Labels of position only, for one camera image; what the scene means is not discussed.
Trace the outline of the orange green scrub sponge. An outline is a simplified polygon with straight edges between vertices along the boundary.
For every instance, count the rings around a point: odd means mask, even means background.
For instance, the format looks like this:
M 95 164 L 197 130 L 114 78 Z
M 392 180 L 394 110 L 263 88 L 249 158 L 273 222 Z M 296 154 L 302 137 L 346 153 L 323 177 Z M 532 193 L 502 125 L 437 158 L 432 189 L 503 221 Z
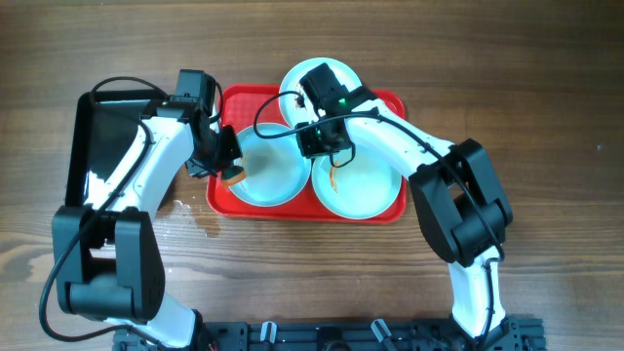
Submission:
M 230 187 L 240 183 L 246 177 L 245 169 L 242 166 L 233 165 L 221 172 L 220 181 L 224 186 Z

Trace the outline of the light blue top plate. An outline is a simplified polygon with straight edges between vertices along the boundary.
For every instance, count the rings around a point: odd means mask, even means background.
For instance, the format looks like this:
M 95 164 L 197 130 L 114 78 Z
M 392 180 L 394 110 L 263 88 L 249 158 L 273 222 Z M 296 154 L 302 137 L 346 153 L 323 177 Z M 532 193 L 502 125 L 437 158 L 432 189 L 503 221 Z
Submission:
M 326 63 L 336 76 L 338 82 L 349 91 L 362 85 L 362 81 L 345 63 L 334 58 L 310 58 L 298 63 L 285 76 L 279 92 L 289 92 L 278 98 L 278 104 L 284 120 L 294 129 L 299 123 L 316 122 L 318 117 L 313 112 L 312 103 L 303 91 L 300 79 L 313 68 Z

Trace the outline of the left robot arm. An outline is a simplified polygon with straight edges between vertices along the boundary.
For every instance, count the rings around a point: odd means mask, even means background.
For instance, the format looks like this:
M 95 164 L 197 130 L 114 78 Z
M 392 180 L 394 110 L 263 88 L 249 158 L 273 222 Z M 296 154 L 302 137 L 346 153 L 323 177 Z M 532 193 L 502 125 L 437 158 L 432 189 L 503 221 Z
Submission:
M 201 314 L 165 291 L 152 220 L 176 173 L 242 181 L 234 129 L 220 121 L 217 81 L 183 69 L 168 94 L 139 80 L 105 82 L 77 104 L 63 205 L 52 220 L 55 263 L 44 293 L 60 309 L 102 321 L 117 350 L 215 350 Z

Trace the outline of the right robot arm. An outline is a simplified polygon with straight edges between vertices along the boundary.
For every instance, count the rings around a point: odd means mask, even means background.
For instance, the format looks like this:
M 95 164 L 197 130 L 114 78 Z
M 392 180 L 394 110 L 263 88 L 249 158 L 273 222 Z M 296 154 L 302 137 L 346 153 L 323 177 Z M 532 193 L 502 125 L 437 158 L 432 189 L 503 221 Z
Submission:
M 295 126 L 303 157 L 331 158 L 366 146 L 408 181 L 420 230 L 448 264 L 451 317 L 485 344 L 505 317 L 497 268 L 513 214 L 483 147 L 471 138 L 455 144 L 419 130 L 332 58 L 297 64 L 283 84 L 299 85 L 296 103 L 312 115 Z

